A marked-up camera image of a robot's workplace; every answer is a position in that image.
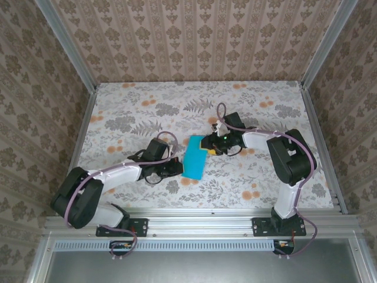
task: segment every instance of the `patterned wallpaper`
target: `patterned wallpaper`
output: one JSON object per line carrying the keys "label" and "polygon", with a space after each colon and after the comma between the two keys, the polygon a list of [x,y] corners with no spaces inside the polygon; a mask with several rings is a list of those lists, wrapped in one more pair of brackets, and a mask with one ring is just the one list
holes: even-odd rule
{"label": "patterned wallpaper", "polygon": [[88,94],[33,0],[0,1],[0,282],[22,282]]}
{"label": "patterned wallpaper", "polygon": [[377,1],[359,1],[310,86],[348,209],[377,259]]}
{"label": "patterned wallpaper", "polygon": [[52,0],[97,84],[301,80],[340,0]]}

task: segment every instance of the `floral tablecloth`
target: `floral tablecloth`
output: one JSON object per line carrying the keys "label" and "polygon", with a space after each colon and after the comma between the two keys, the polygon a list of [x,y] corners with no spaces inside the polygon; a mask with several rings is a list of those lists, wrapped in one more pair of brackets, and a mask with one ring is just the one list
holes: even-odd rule
{"label": "floral tablecloth", "polygon": [[[191,135],[211,133],[219,102],[228,113],[237,111],[247,127],[300,130],[319,165],[299,207],[333,207],[295,81],[101,84],[78,165],[98,169],[121,162],[163,130],[177,136],[182,159]],[[208,155],[200,181],[176,176],[157,185],[125,183],[103,199],[138,208],[270,208],[281,185],[268,152],[247,149],[234,157]]]}

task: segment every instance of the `blue sponge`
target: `blue sponge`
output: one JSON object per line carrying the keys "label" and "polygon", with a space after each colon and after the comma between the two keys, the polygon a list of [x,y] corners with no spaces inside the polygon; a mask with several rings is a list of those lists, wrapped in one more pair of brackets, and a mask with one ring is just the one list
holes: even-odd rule
{"label": "blue sponge", "polygon": [[200,148],[204,136],[191,136],[183,158],[183,177],[201,180],[206,164],[207,150]]}

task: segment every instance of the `metal base plate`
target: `metal base plate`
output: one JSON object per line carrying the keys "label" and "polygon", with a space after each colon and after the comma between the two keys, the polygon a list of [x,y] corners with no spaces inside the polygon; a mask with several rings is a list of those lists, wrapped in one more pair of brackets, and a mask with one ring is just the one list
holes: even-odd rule
{"label": "metal base plate", "polygon": [[306,229],[304,221],[301,218],[297,218],[297,221],[290,223],[289,229],[278,233],[275,231],[271,223],[271,218],[253,218],[253,234],[254,237],[266,237],[266,236],[288,236],[291,237],[293,232],[295,236],[306,236]]}
{"label": "metal base plate", "polygon": [[[130,224],[127,228],[127,230],[130,230],[134,232],[139,238],[140,237],[146,237],[147,231],[148,231],[148,219],[147,218],[131,218]],[[116,231],[110,231],[103,227],[97,227],[97,230],[95,231],[95,235],[97,237],[122,237],[122,236],[131,236],[125,232],[116,232]]]}

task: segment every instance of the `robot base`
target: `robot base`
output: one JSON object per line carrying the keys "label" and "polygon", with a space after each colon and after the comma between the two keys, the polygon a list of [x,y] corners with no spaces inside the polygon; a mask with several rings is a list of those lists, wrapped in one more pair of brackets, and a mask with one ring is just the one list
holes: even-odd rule
{"label": "robot base", "polygon": [[295,236],[306,236],[305,223],[298,215],[293,215],[287,219],[281,219],[275,212],[271,210],[270,218],[253,218],[253,234],[254,237],[265,236],[288,236],[293,233]]}

